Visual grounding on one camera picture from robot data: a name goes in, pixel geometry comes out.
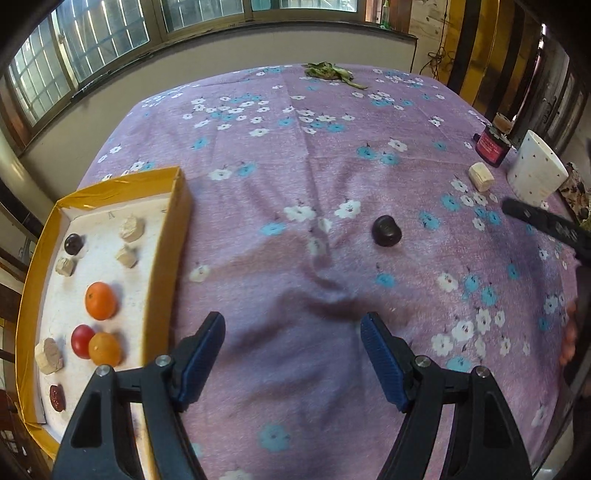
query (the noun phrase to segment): blue gripper pad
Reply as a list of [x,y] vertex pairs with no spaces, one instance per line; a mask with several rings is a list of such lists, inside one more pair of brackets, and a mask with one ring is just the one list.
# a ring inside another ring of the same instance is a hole
[[226,336],[226,322],[217,312],[211,312],[196,333],[200,342],[187,362],[181,376],[176,403],[181,411],[196,402],[216,361]]
[[[372,316],[368,313],[361,319],[361,341],[374,366],[386,400],[396,405],[399,411],[406,411],[409,399],[404,391],[404,372],[398,365]],[[387,330],[382,320],[378,318],[378,321]]]

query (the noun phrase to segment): white flower print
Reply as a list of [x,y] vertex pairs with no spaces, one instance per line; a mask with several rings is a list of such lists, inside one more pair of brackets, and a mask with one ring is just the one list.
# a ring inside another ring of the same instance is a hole
[[326,245],[322,240],[313,236],[308,240],[308,252],[312,257],[326,254]]
[[194,281],[196,283],[203,283],[205,279],[209,276],[211,269],[209,265],[199,265],[197,268],[194,268],[191,273],[189,274],[189,280]]
[[263,135],[267,135],[269,132],[270,130],[268,128],[257,128],[256,130],[253,130],[249,133],[251,137],[262,137]]
[[502,327],[505,324],[505,312],[503,310],[499,310],[496,313],[495,324],[499,327]]
[[446,356],[453,349],[452,339],[447,335],[438,333],[431,337],[431,347],[437,356]]
[[547,315],[554,313],[558,308],[558,297],[556,295],[549,295],[544,302],[544,311]]
[[499,352],[501,356],[507,355],[511,351],[511,340],[509,337],[501,337],[501,351]]
[[205,120],[201,120],[198,124],[193,125],[193,128],[201,128],[201,127],[205,127],[205,125],[207,125],[211,120],[209,119],[205,119]]
[[452,185],[454,190],[457,190],[458,192],[462,192],[462,193],[468,193],[468,185],[466,185],[461,180],[458,180],[458,179],[452,180],[450,182],[450,184]]
[[476,354],[480,358],[486,357],[486,344],[484,343],[484,339],[481,335],[479,335],[476,339],[476,342],[474,342],[474,347],[476,347]]
[[483,207],[488,205],[488,200],[486,199],[486,197],[484,195],[482,195],[481,193],[478,192],[474,192],[472,194],[472,196],[474,197],[475,202],[478,205],[482,205]]
[[478,313],[476,314],[476,328],[481,335],[484,335],[491,329],[491,313],[487,310],[478,309]]
[[318,219],[318,228],[322,230],[324,233],[330,232],[330,228],[332,227],[332,222],[328,220],[328,218],[319,218]]
[[217,168],[209,174],[212,180],[227,180],[232,176],[232,170],[227,168]]
[[144,166],[144,164],[145,164],[145,162],[143,162],[143,161],[137,161],[132,166],[130,166],[129,169],[131,171],[139,171]]
[[312,220],[316,218],[316,212],[308,205],[296,205],[293,207],[285,207],[283,209],[289,221],[304,222],[305,220]]
[[474,220],[472,221],[472,224],[474,225],[474,228],[476,230],[480,230],[481,232],[484,231],[485,228],[485,224],[482,220],[480,220],[479,218],[474,218]]
[[474,336],[474,324],[470,320],[461,320],[452,329],[452,336],[458,342],[466,342]]
[[357,200],[347,200],[339,205],[335,215],[339,218],[355,218],[361,211],[361,202]]
[[458,282],[449,273],[442,273],[437,277],[437,283],[439,287],[448,293],[457,290]]
[[537,412],[535,412],[534,419],[531,421],[532,427],[539,427],[544,423],[548,414],[546,406],[542,405]]
[[474,200],[472,200],[472,198],[470,198],[468,195],[462,195],[460,200],[467,207],[474,207]]

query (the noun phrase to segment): orange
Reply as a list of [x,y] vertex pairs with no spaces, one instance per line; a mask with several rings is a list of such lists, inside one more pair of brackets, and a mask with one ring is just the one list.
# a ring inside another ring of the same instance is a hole
[[88,344],[88,353],[95,365],[116,367],[121,362],[121,346],[111,333],[95,333]]
[[84,297],[86,311],[96,320],[110,319],[117,311],[117,296],[106,283],[93,283]]

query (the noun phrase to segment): white cup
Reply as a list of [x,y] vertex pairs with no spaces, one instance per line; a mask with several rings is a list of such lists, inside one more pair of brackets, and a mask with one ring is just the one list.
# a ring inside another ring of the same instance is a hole
[[552,149],[528,130],[517,152],[517,161],[507,173],[516,197],[539,207],[567,178],[566,168]]

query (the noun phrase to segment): small stone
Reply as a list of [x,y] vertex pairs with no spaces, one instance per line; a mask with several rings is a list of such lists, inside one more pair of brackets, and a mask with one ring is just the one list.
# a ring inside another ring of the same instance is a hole
[[73,259],[60,257],[56,262],[56,272],[60,275],[64,275],[64,277],[69,277],[72,275],[75,266],[76,262],[74,262]]
[[138,257],[135,255],[134,249],[124,245],[116,254],[115,258],[127,268],[132,268],[137,262]]
[[66,409],[66,396],[61,385],[49,387],[49,401],[55,411],[64,411]]

